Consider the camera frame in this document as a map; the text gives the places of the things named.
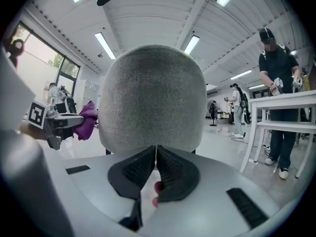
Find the table leg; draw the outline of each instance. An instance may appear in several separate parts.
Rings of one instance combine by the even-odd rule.
[[[257,127],[257,106],[255,103],[252,103],[252,110],[251,110],[251,131],[250,131],[250,137],[249,137],[249,144],[247,147],[247,151],[245,154],[245,157],[243,159],[241,168],[240,168],[240,173],[243,174],[243,172],[246,169],[246,166],[248,164],[249,161],[249,157],[251,154],[251,150],[252,150],[252,146],[253,146],[253,142],[255,140],[255,135],[256,135],[256,127]]]
[[[262,109],[262,121],[265,121],[266,119],[267,119],[266,109]],[[256,152],[256,156],[255,156],[254,162],[258,161],[258,158],[259,158],[259,155],[260,155],[260,152],[261,152],[262,143],[263,143],[263,138],[264,138],[264,135],[265,135],[265,131],[266,130],[264,128],[260,129],[260,137],[259,137],[259,142],[258,142],[258,147],[257,147],[257,152]]]
[[[312,121],[311,121],[311,123],[315,124],[315,120],[316,120],[316,107],[312,107],[312,113],[311,113],[311,115],[312,115]],[[303,162],[302,162],[302,164],[301,164],[299,170],[298,170],[297,173],[296,173],[296,176],[295,176],[296,178],[299,178],[300,175],[302,174],[303,169],[304,169],[304,167],[305,167],[305,165],[306,165],[307,159],[308,159],[308,157],[309,157],[310,154],[311,154],[312,144],[313,144],[313,138],[314,138],[314,134],[313,134],[313,133],[310,133],[310,137],[309,137],[309,139],[308,139],[308,145],[307,145],[306,153],[305,153],[305,155],[304,155]]]

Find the black t-shirt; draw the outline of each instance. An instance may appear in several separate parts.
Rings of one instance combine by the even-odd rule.
[[[283,81],[283,93],[292,93],[292,68],[298,66],[298,63],[294,55],[290,54],[290,49],[285,47],[285,51],[278,45],[276,51],[266,51],[266,58],[260,54],[259,69],[267,71],[272,81],[280,78]]]

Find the white ceiling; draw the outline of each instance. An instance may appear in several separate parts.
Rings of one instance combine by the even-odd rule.
[[[116,56],[144,44],[185,49],[191,36],[200,41],[191,55],[209,84],[259,84],[258,32],[273,31],[279,44],[296,49],[300,67],[308,71],[313,49],[304,27],[285,0],[231,0],[222,7],[215,0],[112,0],[103,7],[96,0],[32,0],[43,15],[93,63],[101,74],[113,62],[94,34],[102,32]]]

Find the white floor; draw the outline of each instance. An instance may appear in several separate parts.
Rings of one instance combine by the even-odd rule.
[[[200,146],[197,148],[197,155],[224,162],[239,170],[247,149],[246,143],[249,136],[249,127],[245,126],[248,133],[243,140],[246,143],[242,143],[232,140],[231,132],[234,131],[233,125],[219,124],[218,126],[209,126],[209,124],[211,124],[210,120],[206,120],[204,123],[203,138]],[[255,146],[258,137],[259,134],[256,134]],[[48,147],[45,141],[39,142],[44,148]],[[270,139],[268,138],[265,144],[269,145],[269,143]],[[257,163],[249,161],[244,175],[263,188],[280,206],[284,206],[299,195],[309,183],[308,179],[314,174],[316,168],[316,143],[313,143],[311,156],[301,177],[295,178],[297,169],[303,160],[306,147],[307,140],[301,139],[299,145],[293,149],[287,180],[279,178],[276,166],[267,166],[264,164],[267,156],[264,154],[263,149]],[[95,157],[105,155],[105,148],[99,141],[98,130],[95,129],[87,141],[79,141],[76,137],[63,141],[58,153],[63,159]],[[255,148],[252,151],[250,159],[253,159],[254,155]],[[154,170],[142,190],[143,221],[149,218],[155,210],[152,205],[152,199],[157,196],[154,191],[154,183],[159,180],[159,173],[157,170]]]

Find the man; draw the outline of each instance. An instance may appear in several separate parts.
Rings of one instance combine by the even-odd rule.
[[[67,110],[66,110],[65,102],[58,98],[59,90],[60,88],[58,88],[54,82],[51,82],[49,84],[47,103],[56,105],[57,111],[59,113],[66,113]]]
[[[241,126],[241,119],[243,114],[243,108],[240,106],[240,92],[241,89],[238,87],[237,83],[234,83],[231,85],[231,89],[233,90],[233,97],[229,99],[228,97],[225,97],[224,100],[226,102],[232,102],[234,105],[234,123],[236,128],[236,133],[233,133],[235,138],[243,139],[245,136],[245,133],[242,130]]]
[[[291,51],[286,46],[277,45],[275,36],[270,29],[263,28],[259,32],[261,42],[264,44],[264,52],[259,56],[260,77],[270,89],[272,95],[277,94],[274,80],[280,78],[283,81],[282,93],[292,93],[294,76],[301,76],[298,63]],[[270,110],[273,121],[297,121],[298,110]],[[265,164],[272,165],[279,159],[279,177],[287,179],[288,168],[291,164],[290,154],[295,143],[295,132],[272,131],[271,152]]]

